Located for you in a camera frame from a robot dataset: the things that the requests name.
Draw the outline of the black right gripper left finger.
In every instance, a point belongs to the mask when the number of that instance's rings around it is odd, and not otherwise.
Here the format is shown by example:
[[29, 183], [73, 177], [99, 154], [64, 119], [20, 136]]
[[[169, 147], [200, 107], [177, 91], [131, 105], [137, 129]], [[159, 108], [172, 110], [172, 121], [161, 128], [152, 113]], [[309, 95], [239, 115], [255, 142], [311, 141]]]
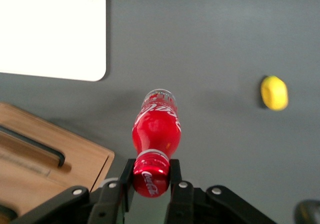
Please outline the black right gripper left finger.
[[133, 200], [134, 159], [128, 159], [119, 178], [109, 178], [93, 192], [72, 186], [11, 224], [123, 224]]

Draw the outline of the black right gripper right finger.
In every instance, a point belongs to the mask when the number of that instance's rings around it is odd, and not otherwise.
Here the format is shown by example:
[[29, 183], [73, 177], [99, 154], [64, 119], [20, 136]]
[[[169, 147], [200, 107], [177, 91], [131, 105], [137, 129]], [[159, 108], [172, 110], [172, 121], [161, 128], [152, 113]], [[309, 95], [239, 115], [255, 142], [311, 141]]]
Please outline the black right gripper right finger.
[[203, 191], [183, 180], [180, 161], [170, 160], [166, 224], [273, 224], [274, 221], [223, 185]]

